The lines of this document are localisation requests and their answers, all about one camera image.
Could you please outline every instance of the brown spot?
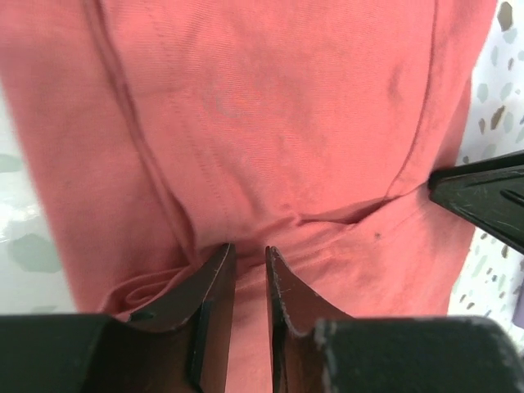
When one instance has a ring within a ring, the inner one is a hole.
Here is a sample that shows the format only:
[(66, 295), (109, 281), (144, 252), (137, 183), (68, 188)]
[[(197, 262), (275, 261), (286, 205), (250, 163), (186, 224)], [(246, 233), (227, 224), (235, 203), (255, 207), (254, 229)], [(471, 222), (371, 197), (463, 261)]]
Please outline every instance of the brown spot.
[(491, 129), (496, 129), (497, 128), (497, 126), (499, 125), (500, 119), (502, 118), (502, 114), (504, 113), (505, 109), (506, 109), (506, 106), (502, 105), (491, 116)]
[(499, 20), (500, 29), (502, 31), (509, 30), (509, 28), (513, 26), (513, 7), (511, 7), (511, 4), (508, 2), (500, 4), (497, 19)]
[(481, 129), (481, 134), (484, 135), (484, 130), (486, 129), (486, 121), (484, 119), (478, 120), (478, 128)]

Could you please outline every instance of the patterned table surface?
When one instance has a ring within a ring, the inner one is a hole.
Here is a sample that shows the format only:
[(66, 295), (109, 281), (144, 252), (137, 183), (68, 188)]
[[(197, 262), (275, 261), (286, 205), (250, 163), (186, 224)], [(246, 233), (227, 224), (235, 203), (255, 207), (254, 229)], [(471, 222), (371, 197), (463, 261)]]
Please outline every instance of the patterned table surface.
[[(524, 149), (523, 104), (524, 0), (499, 1), (473, 71), (458, 164)], [(494, 319), (522, 350), (524, 329), (512, 325), (511, 318), (523, 280), (524, 257), (477, 230), (449, 313)], [(0, 313), (74, 310), (0, 91)]]

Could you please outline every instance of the red fabric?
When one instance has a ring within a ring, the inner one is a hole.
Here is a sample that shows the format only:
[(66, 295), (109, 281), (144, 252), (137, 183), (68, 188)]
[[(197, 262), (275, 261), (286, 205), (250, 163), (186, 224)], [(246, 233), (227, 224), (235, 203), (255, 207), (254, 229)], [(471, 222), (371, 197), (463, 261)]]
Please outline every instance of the red fabric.
[(128, 313), (223, 242), (227, 391), (270, 391), (263, 249), (354, 316), (443, 314), (457, 155), (495, 1), (3, 0), (0, 73), (82, 311)]

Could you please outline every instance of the screw hole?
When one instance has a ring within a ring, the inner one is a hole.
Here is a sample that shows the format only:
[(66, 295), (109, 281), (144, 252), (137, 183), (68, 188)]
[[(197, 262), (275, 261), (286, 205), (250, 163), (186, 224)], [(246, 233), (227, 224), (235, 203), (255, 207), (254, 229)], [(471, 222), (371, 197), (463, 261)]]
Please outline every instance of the screw hole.
[(155, 318), (155, 313), (149, 311), (138, 311), (137, 313), (132, 313), (129, 316), (128, 322), (138, 322), (138, 321), (147, 321), (148, 319)]

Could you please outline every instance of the folded garment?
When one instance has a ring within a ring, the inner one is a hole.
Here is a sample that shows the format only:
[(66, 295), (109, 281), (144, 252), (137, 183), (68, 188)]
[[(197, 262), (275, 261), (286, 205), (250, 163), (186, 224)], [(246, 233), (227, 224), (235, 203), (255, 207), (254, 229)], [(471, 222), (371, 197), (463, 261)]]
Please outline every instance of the folded garment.
[(238, 249), (227, 391), (270, 391), (264, 247), (348, 314), (446, 312), (492, 0), (3, 0), (0, 75), (79, 309), (125, 316)]

